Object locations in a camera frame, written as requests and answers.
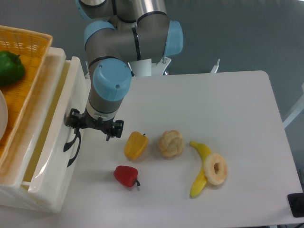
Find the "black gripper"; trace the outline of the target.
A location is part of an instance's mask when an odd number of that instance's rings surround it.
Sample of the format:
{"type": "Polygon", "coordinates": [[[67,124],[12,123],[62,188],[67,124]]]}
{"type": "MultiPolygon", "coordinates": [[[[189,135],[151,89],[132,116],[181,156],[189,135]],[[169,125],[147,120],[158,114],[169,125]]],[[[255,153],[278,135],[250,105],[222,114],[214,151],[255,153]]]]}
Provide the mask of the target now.
{"type": "Polygon", "coordinates": [[[74,129],[74,134],[77,135],[80,129],[92,128],[106,133],[106,141],[110,138],[120,138],[124,128],[123,120],[110,119],[104,121],[102,117],[94,119],[87,111],[80,113],[78,109],[72,108],[65,118],[65,126],[74,129]]]}

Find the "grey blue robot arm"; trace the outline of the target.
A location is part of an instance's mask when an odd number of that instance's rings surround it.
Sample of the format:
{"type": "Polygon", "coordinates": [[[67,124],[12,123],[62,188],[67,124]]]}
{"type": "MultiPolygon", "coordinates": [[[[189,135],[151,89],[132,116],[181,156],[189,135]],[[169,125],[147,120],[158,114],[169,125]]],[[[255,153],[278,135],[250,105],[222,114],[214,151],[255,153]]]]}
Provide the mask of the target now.
{"type": "Polygon", "coordinates": [[[76,138],[85,128],[119,138],[124,122],[114,117],[130,88],[128,63],[180,53],[182,28],[169,20],[162,0],[78,0],[76,5],[92,20],[84,30],[91,89],[84,112],[72,109],[65,124],[76,138]]]}

